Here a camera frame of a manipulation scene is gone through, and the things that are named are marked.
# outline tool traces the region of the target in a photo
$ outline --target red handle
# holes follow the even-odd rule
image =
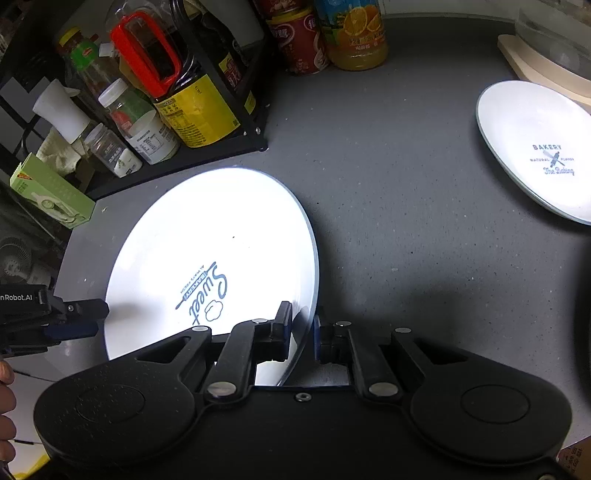
[[[125,28],[134,18],[141,18],[164,47],[174,66],[174,73],[171,76],[165,79],[160,78],[158,70],[143,46]],[[133,73],[144,84],[148,93],[154,98],[166,95],[169,88],[181,73],[181,61],[156,21],[146,12],[138,10],[127,17],[123,17],[119,24],[111,31],[111,40],[121,53],[121,56],[127,61]]]

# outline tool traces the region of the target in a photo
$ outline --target gray countertop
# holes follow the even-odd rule
[[[567,441],[590,435],[589,364],[574,344],[588,347],[591,229],[528,198],[478,131],[481,91],[514,78],[496,48],[510,25],[437,25],[390,21],[391,55],[374,70],[280,76],[268,151],[100,200],[73,232],[56,294],[104,298],[127,235],[179,182],[221,166],[256,168],[290,188],[310,217],[329,317],[376,336],[409,326],[545,378],[571,401]],[[76,369],[105,358],[101,337],[68,348],[87,357]]]

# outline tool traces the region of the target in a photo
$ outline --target juice bottle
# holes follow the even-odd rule
[[[388,57],[378,0],[316,0],[329,58],[343,70],[367,70]]]

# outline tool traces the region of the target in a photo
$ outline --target white cap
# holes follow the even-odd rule
[[[92,142],[94,142],[96,140],[96,137],[99,136],[100,131],[103,130],[103,127],[103,124],[98,124],[96,127],[94,127],[84,139],[84,143],[86,145],[90,145]]]
[[[57,79],[39,96],[33,112],[56,127],[69,144],[74,143],[90,123],[88,115],[72,102]]]
[[[129,86],[125,83],[124,79],[117,79],[111,83],[107,89],[99,95],[99,103],[107,108],[117,98],[119,98]]]

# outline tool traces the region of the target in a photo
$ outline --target green label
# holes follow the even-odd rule
[[[70,53],[70,59],[79,72],[85,70],[98,56],[99,47],[90,40],[82,40]]]

